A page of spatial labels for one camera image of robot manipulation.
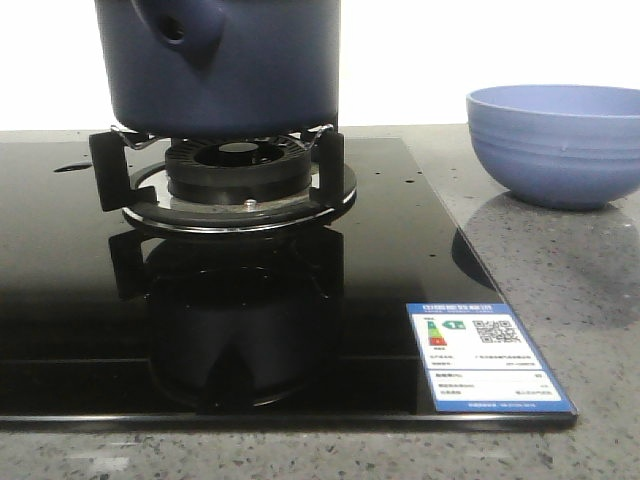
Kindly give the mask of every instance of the granite countertop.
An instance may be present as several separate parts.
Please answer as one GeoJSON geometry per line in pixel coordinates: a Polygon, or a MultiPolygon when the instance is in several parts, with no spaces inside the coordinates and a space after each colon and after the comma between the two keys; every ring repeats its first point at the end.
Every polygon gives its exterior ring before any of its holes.
{"type": "MultiPolygon", "coordinates": [[[[544,434],[0,432],[0,478],[640,478],[640,194],[598,212],[545,210],[489,178],[466,125],[343,131],[404,139],[580,409],[577,426],[544,434]]],[[[38,134],[0,141],[20,135],[38,134]]]]}

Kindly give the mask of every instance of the blue bowl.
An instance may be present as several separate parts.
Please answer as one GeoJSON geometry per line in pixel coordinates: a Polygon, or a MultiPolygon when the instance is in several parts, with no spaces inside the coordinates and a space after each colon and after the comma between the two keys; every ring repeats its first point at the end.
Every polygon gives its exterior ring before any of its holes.
{"type": "Polygon", "coordinates": [[[640,187],[640,90],[493,87],[467,113],[480,163],[526,202],[589,210],[640,187]]]}

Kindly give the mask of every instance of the white background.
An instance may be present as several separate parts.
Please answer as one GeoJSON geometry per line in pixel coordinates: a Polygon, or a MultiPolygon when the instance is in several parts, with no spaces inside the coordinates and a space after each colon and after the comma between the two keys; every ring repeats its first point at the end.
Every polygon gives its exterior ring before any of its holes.
{"type": "MultiPolygon", "coordinates": [[[[636,3],[343,0],[341,123],[465,122],[498,84],[640,88],[636,3]]],[[[1,0],[0,130],[112,122],[93,1],[1,0]]]]}

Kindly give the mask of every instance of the energy label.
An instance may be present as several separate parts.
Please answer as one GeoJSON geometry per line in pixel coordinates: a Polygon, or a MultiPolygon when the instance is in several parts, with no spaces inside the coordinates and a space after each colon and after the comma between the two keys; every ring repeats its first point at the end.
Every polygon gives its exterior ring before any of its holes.
{"type": "Polygon", "coordinates": [[[506,304],[407,305],[437,411],[569,412],[506,304]]]}

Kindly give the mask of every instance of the blue pot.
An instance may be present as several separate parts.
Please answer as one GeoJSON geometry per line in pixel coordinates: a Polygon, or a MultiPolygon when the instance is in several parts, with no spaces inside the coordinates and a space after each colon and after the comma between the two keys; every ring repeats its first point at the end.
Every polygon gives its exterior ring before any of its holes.
{"type": "Polygon", "coordinates": [[[285,133],[338,112],[340,0],[95,0],[117,119],[174,138],[285,133]]]}
{"type": "Polygon", "coordinates": [[[585,210],[640,186],[640,91],[517,85],[467,96],[471,141],[517,197],[585,210]]]}

